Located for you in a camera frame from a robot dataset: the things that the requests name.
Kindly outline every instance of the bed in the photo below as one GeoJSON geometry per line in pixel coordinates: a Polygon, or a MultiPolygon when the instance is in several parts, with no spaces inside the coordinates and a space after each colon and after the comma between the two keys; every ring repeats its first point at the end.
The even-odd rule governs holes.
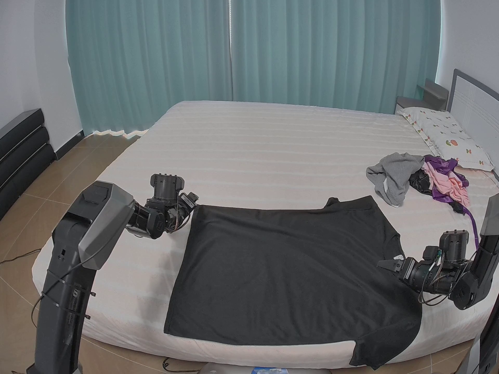
{"type": "MultiPolygon", "coordinates": [[[[462,123],[466,130],[479,128],[480,121],[492,123],[497,141],[499,106],[493,106],[490,115],[483,115],[483,106],[489,109],[499,96],[484,100],[482,93],[490,93],[473,83],[471,89],[468,78],[455,73],[451,95],[456,117],[463,111],[461,116],[468,120],[467,125],[462,123]],[[470,109],[481,114],[472,116],[470,109]]],[[[480,134],[471,136],[478,136],[487,148],[480,134]]],[[[494,141],[494,134],[487,137],[494,141]]],[[[399,115],[186,101],[172,107],[109,165],[99,180],[118,184],[141,203],[152,196],[149,178],[156,172],[182,176],[186,192],[195,192],[200,196],[199,203],[211,205],[316,209],[323,207],[330,196],[347,201],[371,195],[401,234],[406,256],[416,259],[421,258],[425,246],[437,243],[445,230],[466,229],[472,234],[467,217],[413,189],[399,208],[389,206],[375,194],[365,176],[366,167],[393,152],[430,153],[419,134],[399,115]]],[[[499,192],[499,183],[492,172],[458,171],[470,181],[471,211],[480,229],[488,198],[499,192]]],[[[91,320],[85,321],[83,333],[124,348],[185,360],[288,368],[348,367],[355,346],[352,340],[322,345],[233,346],[164,334],[169,298],[188,234],[189,225],[157,240],[124,232],[97,272],[93,286],[97,296],[88,304],[91,320]]],[[[51,250],[50,239],[32,268],[39,291],[51,250]]],[[[473,251],[469,243],[467,258],[473,251]]],[[[485,324],[498,292],[496,276],[487,298],[466,311],[456,309],[449,300],[436,307],[423,306],[418,335],[392,362],[424,356],[473,338],[485,324]]]]}

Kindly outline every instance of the white wall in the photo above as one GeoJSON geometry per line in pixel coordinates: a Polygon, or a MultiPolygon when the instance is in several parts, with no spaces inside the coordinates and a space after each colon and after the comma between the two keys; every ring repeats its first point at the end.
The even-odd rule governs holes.
{"type": "Polygon", "coordinates": [[[441,37],[438,84],[458,68],[499,92],[499,0],[442,0],[441,37]]]}
{"type": "Polygon", "coordinates": [[[33,23],[34,0],[0,0],[0,128],[40,107],[33,23]]]}
{"type": "Polygon", "coordinates": [[[57,151],[81,131],[67,63],[65,0],[0,0],[0,127],[41,108],[57,151]]]}

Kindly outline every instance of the white headboard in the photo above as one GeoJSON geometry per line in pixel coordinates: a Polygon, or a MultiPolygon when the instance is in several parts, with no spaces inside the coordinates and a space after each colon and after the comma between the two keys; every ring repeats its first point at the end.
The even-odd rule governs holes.
{"type": "Polygon", "coordinates": [[[454,70],[447,110],[490,156],[499,174],[499,93],[454,70]]]}

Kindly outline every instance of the black leather headboard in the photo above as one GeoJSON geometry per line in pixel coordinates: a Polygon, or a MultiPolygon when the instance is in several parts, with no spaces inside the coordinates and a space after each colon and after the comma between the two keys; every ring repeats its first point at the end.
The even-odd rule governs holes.
{"type": "Polygon", "coordinates": [[[54,160],[44,121],[35,109],[0,129],[0,219],[54,160]]]}

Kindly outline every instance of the pillow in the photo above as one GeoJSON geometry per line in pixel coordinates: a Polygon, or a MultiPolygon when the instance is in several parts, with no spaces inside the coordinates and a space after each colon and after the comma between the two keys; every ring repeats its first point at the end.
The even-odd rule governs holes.
{"type": "Polygon", "coordinates": [[[494,169],[489,155],[465,133],[450,112],[410,107],[399,109],[397,114],[407,119],[435,156],[454,158],[463,168],[494,169]]]}

